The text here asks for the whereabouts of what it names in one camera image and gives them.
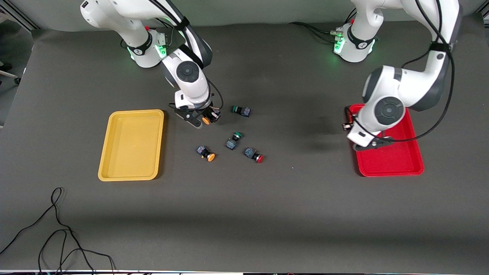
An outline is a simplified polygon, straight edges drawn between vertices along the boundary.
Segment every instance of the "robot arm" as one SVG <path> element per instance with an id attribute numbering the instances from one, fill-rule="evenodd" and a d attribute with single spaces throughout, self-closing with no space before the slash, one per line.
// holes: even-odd
<path id="1" fill-rule="evenodd" d="M 353 2 L 383 2 L 383 0 L 352 0 Z M 446 49 L 439 43 L 437 34 L 431 29 L 428 22 L 422 16 L 415 0 L 392 0 L 385 1 L 389 7 L 403 8 L 409 15 L 427 26 L 432 33 L 432 44 L 428 54 L 428 60 L 423 72 L 412 71 L 408 69 L 400 69 L 391 66 L 383 66 L 370 74 L 365 82 L 362 97 L 365 107 L 357 114 L 356 121 L 353 123 L 348 138 L 355 144 L 361 147 L 371 145 L 374 137 L 365 132 L 367 130 L 373 135 L 378 135 L 381 131 L 390 129 L 396 126 L 405 114 L 405 107 L 415 111 L 424 111 L 435 106 L 444 91 L 444 83 L 449 67 L 449 57 Z M 421 0 L 421 7 L 433 22 L 436 27 L 440 27 L 438 7 L 435 0 Z M 380 7 L 385 6 L 369 6 L 367 8 L 367 18 L 375 18 L 381 16 Z M 443 0 L 441 1 L 442 24 L 441 35 L 450 44 L 450 50 L 453 50 L 456 42 L 460 21 L 462 19 L 462 8 L 458 4 L 458 0 Z M 362 18 L 363 10 L 358 10 Z M 354 28 L 358 19 L 354 24 L 349 26 L 349 35 L 353 30 L 363 30 L 368 33 L 362 39 L 368 39 L 375 36 L 380 27 L 378 21 L 360 20 L 359 24 L 373 22 L 373 25 Z M 365 49 L 357 49 L 356 47 L 346 47 L 356 45 L 355 41 L 351 41 L 350 37 L 345 38 L 345 47 L 353 52 L 350 56 L 354 56 L 355 60 L 363 60 L 368 52 Z"/>
<path id="2" fill-rule="evenodd" d="M 162 61 L 165 78 L 179 89 L 175 113 L 185 121 L 201 128 L 199 116 L 206 124 L 220 118 L 202 71 L 212 61 L 212 50 L 170 0 L 85 0 L 80 10 L 92 26 L 116 31 L 139 66 L 150 68 Z M 185 38 L 185 44 L 167 55 L 165 35 L 146 30 L 140 21 L 153 18 L 167 20 Z"/>

